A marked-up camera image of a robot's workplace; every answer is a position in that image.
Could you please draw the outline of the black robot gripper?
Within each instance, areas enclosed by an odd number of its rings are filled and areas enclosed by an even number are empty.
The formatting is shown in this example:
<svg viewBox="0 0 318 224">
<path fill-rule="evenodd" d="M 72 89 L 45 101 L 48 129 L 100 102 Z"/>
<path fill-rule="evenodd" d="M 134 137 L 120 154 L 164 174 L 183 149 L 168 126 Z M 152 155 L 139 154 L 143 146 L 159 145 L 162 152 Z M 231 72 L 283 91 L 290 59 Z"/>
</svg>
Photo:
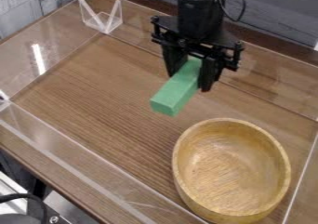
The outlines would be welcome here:
<svg viewBox="0 0 318 224">
<path fill-rule="evenodd" d="M 199 88 L 208 92 L 223 69 L 239 68 L 243 44 L 223 29 L 223 18 L 234 19 L 224 8 L 226 0 L 176 0 L 175 16 L 152 16 L 151 41 L 160 45 L 168 76 L 183 67 L 190 56 L 202 60 Z"/>
</svg>

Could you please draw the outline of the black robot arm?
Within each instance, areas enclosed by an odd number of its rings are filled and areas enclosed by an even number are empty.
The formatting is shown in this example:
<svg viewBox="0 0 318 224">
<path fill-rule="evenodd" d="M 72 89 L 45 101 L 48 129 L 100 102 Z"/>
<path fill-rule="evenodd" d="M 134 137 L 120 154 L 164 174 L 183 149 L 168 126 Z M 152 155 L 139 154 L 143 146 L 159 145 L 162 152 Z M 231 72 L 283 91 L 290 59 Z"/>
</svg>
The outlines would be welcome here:
<svg viewBox="0 0 318 224">
<path fill-rule="evenodd" d="M 168 76 L 186 65 L 190 56 L 200 60 L 198 87 L 207 92 L 219 81 L 224 69 L 239 69 L 242 41 L 223 27 L 223 18 L 239 21 L 242 10 L 234 19 L 226 11 L 226 0 L 176 0 L 175 16 L 152 16 L 151 41 L 160 45 Z"/>
</svg>

